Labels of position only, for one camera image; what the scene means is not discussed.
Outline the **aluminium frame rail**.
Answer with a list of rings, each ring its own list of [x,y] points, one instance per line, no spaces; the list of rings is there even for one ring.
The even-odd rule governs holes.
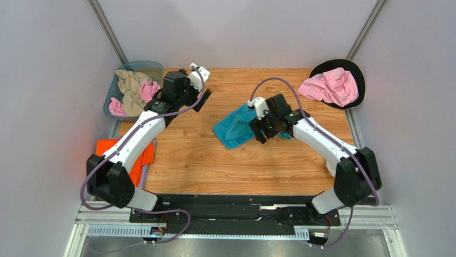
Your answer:
[[[187,233],[166,244],[147,244],[155,223],[131,223],[127,209],[91,211],[81,207],[65,256],[406,256],[390,206],[341,209],[341,225],[331,227],[323,250],[309,246],[310,226],[296,226],[290,235]]]

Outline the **aluminium wall profile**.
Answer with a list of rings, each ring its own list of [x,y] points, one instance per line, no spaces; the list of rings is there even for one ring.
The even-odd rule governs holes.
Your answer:
[[[371,10],[368,18],[364,22],[361,30],[359,31],[352,47],[350,48],[346,58],[349,60],[354,60],[365,40],[367,39],[370,31],[374,27],[376,21],[381,16],[385,6],[387,5],[388,0],[377,0],[373,9]]]
[[[106,16],[101,3],[98,0],[88,0],[87,1],[90,8],[92,9],[96,19],[98,20],[99,24],[101,25],[110,45],[112,46],[117,58],[119,59],[121,64],[125,64],[128,62],[128,59],[113,31],[109,19]]]

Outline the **right aluminium wall profile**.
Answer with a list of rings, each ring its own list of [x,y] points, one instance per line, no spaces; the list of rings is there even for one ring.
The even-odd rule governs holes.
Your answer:
[[[387,5],[388,0],[377,0],[373,9],[371,10],[368,18],[364,22],[361,30],[359,31],[352,47],[350,48],[346,58],[349,60],[354,60],[365,40],[367,39],[370,31],[374,27],[376,21],[381,16],[385,6]]]

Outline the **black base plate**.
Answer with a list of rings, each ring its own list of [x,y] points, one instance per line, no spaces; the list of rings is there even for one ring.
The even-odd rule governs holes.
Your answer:
[[[294,228],[340,226],[336,210],[319,218],[309,217],[306,195],[159,194],[155,211],[169,214],[130,213],[131,223],[167,225],[178,233],[187,222],[185,235],[291,236]]]

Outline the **teal t shirt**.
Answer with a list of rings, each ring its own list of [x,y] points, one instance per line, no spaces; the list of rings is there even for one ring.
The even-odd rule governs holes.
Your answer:
[[[212,131],[226,149],[234,149],[255,138],[248,123],[256,117],[256,111],[246,103],[215,124]]]

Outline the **left aluminium wall profile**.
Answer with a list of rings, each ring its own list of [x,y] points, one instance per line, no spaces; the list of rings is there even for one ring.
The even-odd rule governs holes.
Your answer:
[[[101,25],[110,45],[112,46],[117,58],[119,59],[121,64],[125,64],[128,62],[128,59],[113,31],[109,19],[106,16],[101,3],[98,0],[88,0],[87,1],[90,8],[92,9],[96,19],[98,20],[99,24]]]

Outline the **pink t shirt in bin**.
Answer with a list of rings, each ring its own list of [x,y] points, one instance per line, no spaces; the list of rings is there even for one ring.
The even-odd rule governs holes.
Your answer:
[[[139,96],[139,100],[133,99],[130,103],[122,103],[115,97],[110,98],[108,105],[108,111],[111,115],[118,117],[138,117],[142,112],[146,104],[152,100],[153,96],[160,90],[160,85],[153,81],[150,84],[146,79],[141,84],[141,90],[138,94],[133,96]]]

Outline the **beige t shirt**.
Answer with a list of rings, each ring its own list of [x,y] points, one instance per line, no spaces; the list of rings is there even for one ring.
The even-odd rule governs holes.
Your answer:
[[[127,117],[138,117],[143,112],[146,102],[141,98],[141,88],[144,80],[148,83],[153,79],[142,73],[128,70],[116,70],[118,87],[124,94],[122,103]]]

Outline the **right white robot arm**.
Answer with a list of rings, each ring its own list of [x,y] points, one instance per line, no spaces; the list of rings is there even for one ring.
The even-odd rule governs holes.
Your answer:
[[[375,153],[335,137],[302,109],[292,110],[282,94],[247,102],[256,117],[249,122],[255,139],[264,144],[280,132],[311,146],[326,160],[334,185],[306,202],[309,214],[322,216],[341,207],[353,207],[370,195],[378,197],[382,181]]]

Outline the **black round tray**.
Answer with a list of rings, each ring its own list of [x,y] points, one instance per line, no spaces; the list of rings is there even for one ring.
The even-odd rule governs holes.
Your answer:
[[[366,80],[365,80],[362,70],[353,61],[351,61],[349,59],[332,59],[329,61],[325,61],[323,63],[318,64],[316,67],[314,67],[312,69],[312,71],[310,72],[308,78],[314,77],[317,74],[327,72],[327,71],[330,71],[330,70],[333,70],[333,69],[336,69],[339,67],[343,68],[346,71],[350,71],[350,73],[352,74],[352,76],[354,77],[354,80],[356,82],[359,96],[354,102],[352,102],[344,107],[340,107],[334,103],[325,103],[323,101],[322,102],[324,104],[326,104],[334,109],[338,109],[338,110],[346,111],[346,110],[351,110],[351,109],[357,108],[364,102],[364,98],[366,95]]]

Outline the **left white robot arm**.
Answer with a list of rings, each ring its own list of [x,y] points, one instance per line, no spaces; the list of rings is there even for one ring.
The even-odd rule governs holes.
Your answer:
[[[196,64],[191,69],[190,74],[183,69],[167,73],[160,90],[146,104],[134,126],[102,155],[88,158],[81,198],[87,192],[109,207],[142,212],[154,209],[157,195],[135,186],[130,172],[141,153],[173,119],[189,110],[200,111],[210,96],[211,91],[205,88],[210,72]]]

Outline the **translucent grey plastic bin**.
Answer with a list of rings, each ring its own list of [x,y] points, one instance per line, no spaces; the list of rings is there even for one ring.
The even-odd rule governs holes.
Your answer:
[[[133,72],[142,72],[148,76],[150,76],[153,81],[156,81],[160,86],[162,85],[163,77],[164,77],[164,69],[160,63],[152,62],[152,61],[133,61],[126,64],[121,65],[117,70],[128,70]],[[111,115],[108,111],[108,105],[110,102],[111,97],[117,98],[119,101],[122,102],[124,94],[121,93],[118,87],[118,77],[114,74],[112,83],[108,90],[106,100],[103,106],[104,113],[114,119],[120,120],[136,120],[138,117],[118,117]]]

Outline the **pink t shirt on tray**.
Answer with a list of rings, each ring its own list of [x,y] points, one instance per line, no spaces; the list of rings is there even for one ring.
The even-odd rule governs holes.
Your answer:
[[[298,93],[308,99],[335,104],[338,107],[345,107],[360,96],[352,73],[342,67],[306,79]]]

